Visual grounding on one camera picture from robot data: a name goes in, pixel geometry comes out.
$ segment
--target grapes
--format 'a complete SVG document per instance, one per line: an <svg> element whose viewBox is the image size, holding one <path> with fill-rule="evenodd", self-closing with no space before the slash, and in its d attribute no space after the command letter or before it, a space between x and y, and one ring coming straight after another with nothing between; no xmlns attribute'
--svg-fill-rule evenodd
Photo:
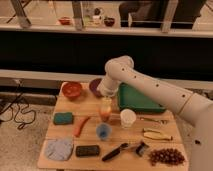
<svg viewBox="0 0 213 171"><path fill-rule="evenodd" d="M177 149L167 148L161 150L153 150L149 154L152 166L157 162L166 163L169 165L179 165L185 161L184 156Z"/></svg>

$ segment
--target table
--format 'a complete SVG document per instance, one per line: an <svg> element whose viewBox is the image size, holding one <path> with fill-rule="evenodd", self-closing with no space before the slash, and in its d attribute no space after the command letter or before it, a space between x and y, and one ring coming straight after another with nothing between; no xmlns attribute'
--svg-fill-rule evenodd
<svg viewBox="0 0 213 171"><path fill-rule="evenodd" d="M63 96L60 91L54 113L56 112L72 112L75 116L74 123L78 122L84 116L91 116L90 120L85 124L81 136L74 138L73 154L68 161L54 161L44 156L44 149L49 139L72 137L72 130L74 125L54 125L52 120L46 133L46 137L38 159L38 168L46 169L74 169L74 170L122 170L122 171L187 171L188 160L185 149L179 134L176 122L170 111L165 111L163 114L146 114L143 116L150 118L168 119L169 123L166 125L142 121L137 115L137 120L134 125L128 129L122 129L119 118L119 108L117 106L117 99L113 99L112 103L112 116L110 117L109 124L112 127L112 133L107 141L100 141L96 136L96 127L101 123L98 116L98 106L100 99L95 97L88 89L88 83L82 83L83 93L75 101L69 101ZM142 136L142 128L151 127L163 130L173 136L173 141L151 140ZM110 152L112 149L118 147L124 142L138 142L143 139L150 148L144 153L143 157L138 157L135 153L123 151L119 156L110 162L102 162L101 158ZM93 145L98 144L101 148L98 157L78 158L75 156L75 148L77 145ZM162 148L177 148L184 155L186 162L178 166L167 166L165 164L157 163L156 166L151 166L149 162L148 153L153 149Z"/></svg>

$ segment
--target banana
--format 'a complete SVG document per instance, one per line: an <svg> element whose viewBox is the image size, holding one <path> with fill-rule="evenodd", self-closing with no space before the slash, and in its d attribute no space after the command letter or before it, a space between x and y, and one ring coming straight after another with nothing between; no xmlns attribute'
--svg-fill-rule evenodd
<svg viewBox="0 0 213 171"><path fill-rule="evenodd" d="M153 128L143 128L143 136L154 140L173 140L171 135Z"/></svg>

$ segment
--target black handle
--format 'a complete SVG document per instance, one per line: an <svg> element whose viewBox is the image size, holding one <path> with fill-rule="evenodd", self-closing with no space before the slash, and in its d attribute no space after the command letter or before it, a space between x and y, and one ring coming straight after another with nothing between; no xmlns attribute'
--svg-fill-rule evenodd
<svg viewBox="0 0 213 171"><path fill-rule="evenodd" d="M105 155L103 158L102 158L102 161L107 161L115 156L117 156L118 154L120 153L120 147L114 149L113 151L111 151L110 153L108 153L107 155Z"/></svg>

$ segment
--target sponge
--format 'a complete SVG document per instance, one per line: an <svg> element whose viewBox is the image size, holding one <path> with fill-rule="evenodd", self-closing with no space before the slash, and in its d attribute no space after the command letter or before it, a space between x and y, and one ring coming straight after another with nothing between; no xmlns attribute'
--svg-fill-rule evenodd
<svg viewBox="0 0 213 171"><path fill-rule="evenodd" d="M55 113L53 123L55 125L66 125L73 123L73 114L71 112Z"/></svg>

